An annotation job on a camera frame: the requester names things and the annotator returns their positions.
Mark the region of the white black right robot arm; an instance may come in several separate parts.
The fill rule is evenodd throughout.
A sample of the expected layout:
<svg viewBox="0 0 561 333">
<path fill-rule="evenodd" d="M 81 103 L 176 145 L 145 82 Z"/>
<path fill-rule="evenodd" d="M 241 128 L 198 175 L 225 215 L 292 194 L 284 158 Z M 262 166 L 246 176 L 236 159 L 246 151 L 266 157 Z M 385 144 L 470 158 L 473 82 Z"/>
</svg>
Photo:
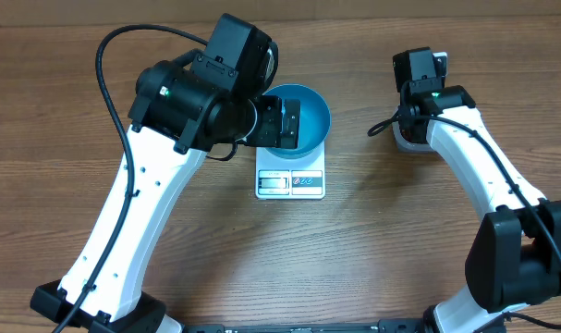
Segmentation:
<svg viewBox="0 0 561 333">
<path fill-rule="evenodd" d="M 439 154 L 481 221 L 465 286 L 429 308 L 425 332 L 503 332 L 522 309 L 561 296 L 561 200 L 550 201 L 512 165 L 461 86 L 447 86 L 447 54 L 428 47 L 393 57 L 396 144 Z"/>
</svg>

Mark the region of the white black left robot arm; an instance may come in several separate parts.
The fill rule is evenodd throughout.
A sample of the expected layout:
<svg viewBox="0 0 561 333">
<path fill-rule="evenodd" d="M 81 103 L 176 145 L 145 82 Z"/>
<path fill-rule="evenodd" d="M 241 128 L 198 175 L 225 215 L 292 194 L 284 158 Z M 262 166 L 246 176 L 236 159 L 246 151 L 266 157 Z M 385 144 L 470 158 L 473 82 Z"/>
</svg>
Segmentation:
<svg viewBox="0 0 561 333">
<path fill-rule="evenodd" d="M 118 126 L 124 156 L 76 262 L 36 288 L 30 308 L 57 330 L 180 332 L 183 326 L 142 284 L 155 245 L 190 179 L 220 143 L 294 149 L 299 103 L 268 93 L 275 42 L 224 14 L 209 39 L 144 69 Z"/>
</svg>

